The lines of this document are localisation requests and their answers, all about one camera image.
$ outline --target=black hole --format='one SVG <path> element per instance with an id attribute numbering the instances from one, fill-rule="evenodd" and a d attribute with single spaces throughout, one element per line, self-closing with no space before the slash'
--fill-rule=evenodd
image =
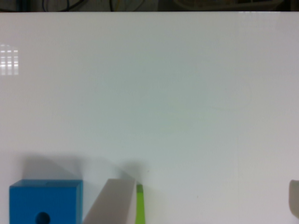
<path id="1" fill-rule="evenodd" d="M 37 214 L 36 224 L 49 224 L 49 223 L 50 223 L 50 216 L 47 213 L 41 212 Z"/>

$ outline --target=wire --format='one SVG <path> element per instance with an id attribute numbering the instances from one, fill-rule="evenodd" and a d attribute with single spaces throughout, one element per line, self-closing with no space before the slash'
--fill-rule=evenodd
<path id="1" fill-rule="evenodd" d="M 69 6 L 69 0 L 66 0 L 66 3 L 67 3 L 66 8 L 63 9 L 63 10 L 60 10 L 60 11 L 61 12 L 63 12 L 63 11 L 69 11 L 69 10 L 73 9 L 74 7 L 77 7 L 78 5 L 82 4 L 85 1 L 88 1 L 88 0 L 79 0 L 74 5 Z M 42 0 L 42 7 L 43 7 L 44 12 L 47 12 L 47 9 L 45 8 L 45 0 Z"/>
<path id="2" fill-rule="evenodd" d="M 112 4 L 112 0 L 109 0 L 109 6 L 110 6 L 110 11 L 114 11 L 114 9 L 113 9 L 113 4 Z"/>

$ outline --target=hole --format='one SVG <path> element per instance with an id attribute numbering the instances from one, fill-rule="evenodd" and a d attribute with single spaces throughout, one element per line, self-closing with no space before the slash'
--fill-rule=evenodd
<path id="1" fill-rule="evenodd" d="M 50 223 L 50 216 L 47 213 L 41 212 L 37 214 L 36 224 L 49 224 L 49 223 Z"/>
<path id="2" fill-rule="evenodd" d="M 243 4 L 243 3 L 250 3 L 250 0 L 237 0 L 238 4 Z"/>

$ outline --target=blue block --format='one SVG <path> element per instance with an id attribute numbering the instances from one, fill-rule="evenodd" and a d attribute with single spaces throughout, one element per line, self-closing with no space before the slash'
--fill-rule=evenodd
<path id="1" fill-rule="evenodd" d="M 9 188 L 10 224 L 81 224 L 81 180 L 20 180 Z"/>

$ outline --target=white backdrop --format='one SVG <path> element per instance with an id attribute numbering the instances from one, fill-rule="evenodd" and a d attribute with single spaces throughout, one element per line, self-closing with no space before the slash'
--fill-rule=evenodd
<path id="1" fill-rule="evenodd" d="M 86 216 L 121 177 L 148 224 L 299 223 L 298 21 L 1 14 L 1 222 L 21 178 L 84 179 Z"/>

